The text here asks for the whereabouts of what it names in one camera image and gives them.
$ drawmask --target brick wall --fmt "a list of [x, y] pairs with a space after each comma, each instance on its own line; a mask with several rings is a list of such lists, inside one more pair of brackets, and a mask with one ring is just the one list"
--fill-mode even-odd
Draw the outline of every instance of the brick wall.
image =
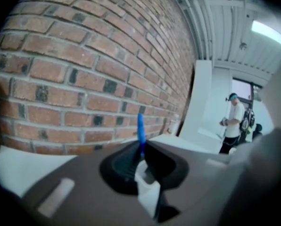
[[0, 32], [0, 141], [80, 154], [182, 114], [194, 62], [174, 0], [20, 0]]

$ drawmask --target white t-shirt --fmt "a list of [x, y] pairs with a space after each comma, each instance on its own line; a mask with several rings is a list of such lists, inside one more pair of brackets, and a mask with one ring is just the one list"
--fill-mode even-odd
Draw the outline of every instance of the white t-shirt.
[[[239, 122], [241, 122], [243, 120], [244, 112], [245, 112], [244, 105], [241, 102], [239, 102], [236, 104], [236, 106], [233, 109], [234, 111], [230, 115], [229, 120], [236, 119], [239, 120]], [[240, 128], [240, 123], [235, 125], [228, 125], [226, 127], [225, 136], [228, 138], [238, 137], [240, 133], [239, 128]]]

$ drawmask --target ceiling pipe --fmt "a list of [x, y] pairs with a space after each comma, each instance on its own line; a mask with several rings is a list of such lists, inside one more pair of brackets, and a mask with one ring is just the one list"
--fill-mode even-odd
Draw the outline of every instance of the ceiling pipe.
[[204, 17], [203, 17], [201, 7], [198, 3], [198, 0], [192, 0], [192, 1], [193, 1], [195, 10], [196, 10], [196, 12], [199, 16], [200, 23], [202, 25], [202, 32], [203, 32], [203, 37], [204, 37], [205, 47], [206, 47], [206, 59], [209, 59], [210, 54], [209, 54], [209, 49], [208, 49], [207, 26], [206, 26], [206, 23], [205, 23], [205, 20], [204, 20]]
[[185, 1], [186, 5], [187, 5], [187, 7], [188, 7], [188, 9], [189, 9], [189, 11], [191, 13], [190, 18], [193, 20], [194, 25], [195, 25], [195, 30], [196, 30], [195, 35], [197, 35], [197, 36], [194, 36], [194, 37], [197, 38], [196, 40], [198, 41], [198, 44], [200, 46], [199, 50], [200, 50], [200, 54], [201, 54], [201, 59], [203, 59], [204, 58], [203, 45], [202, 45], [202, 41], [201, 41], [201, 38], [200, 38], [200, 30], [199, 30], [199, 26], [198, 26], [198, 23], [197, 23], [197, 19], [195, 17], [193, 8], [191, 7], [189, 1], [188, 0], [184, 0], [184, 1]]
[[210, 24], [210, 30], [211, 30], [211, 34], [212, 34], [212, 66], [214, 67], [215, 65], [215, 54], [216, 54], [216, 38], [215, 38], [215, 26], [214, 26], [214, 19], [213, 19], [213, 15], [212, 15], [212, 10], [211, 7], [209, 5], [208, 0], [203, 0], [206, 8], [207, 8], [207, 16], [208, 16], [208, 20], [209, 20], [209, 24]]

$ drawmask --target white ceiling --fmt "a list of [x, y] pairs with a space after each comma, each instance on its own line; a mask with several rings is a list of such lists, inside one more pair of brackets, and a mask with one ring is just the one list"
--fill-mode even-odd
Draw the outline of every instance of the white ceiling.
[[[251, 31], [253, 20], [276, 20], [262, 0], [176, 1], [189, 23], [198, 59], [211, 59], [214, 66], [266, 81], [277, 70], [281, 44]], [[246, 50], [240, 49], [242, 42]]]

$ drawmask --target ceiling light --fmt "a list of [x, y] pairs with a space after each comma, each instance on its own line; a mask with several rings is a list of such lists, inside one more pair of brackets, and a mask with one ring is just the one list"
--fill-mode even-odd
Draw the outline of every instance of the ceiling light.
[[252, 31], [265, 35], [281, 44], [281, 34], [263, 23], [254, 20]]

